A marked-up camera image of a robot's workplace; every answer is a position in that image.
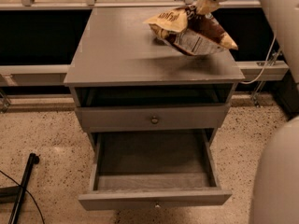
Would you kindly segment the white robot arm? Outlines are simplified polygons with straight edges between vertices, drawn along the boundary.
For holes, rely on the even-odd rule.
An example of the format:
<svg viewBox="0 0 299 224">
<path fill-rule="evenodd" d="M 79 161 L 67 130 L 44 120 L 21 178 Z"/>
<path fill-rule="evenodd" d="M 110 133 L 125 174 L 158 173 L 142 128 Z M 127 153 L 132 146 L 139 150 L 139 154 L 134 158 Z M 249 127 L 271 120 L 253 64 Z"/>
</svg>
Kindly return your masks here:
<svg viewBox="0 0 299 224">
<path fill-rule="evenodd" d="M 299 83 L 299 0 L 259 0 Z M 258 164 L 249 224 L 299 224 L 299 117 L 272 136 Z"/>
</svg>

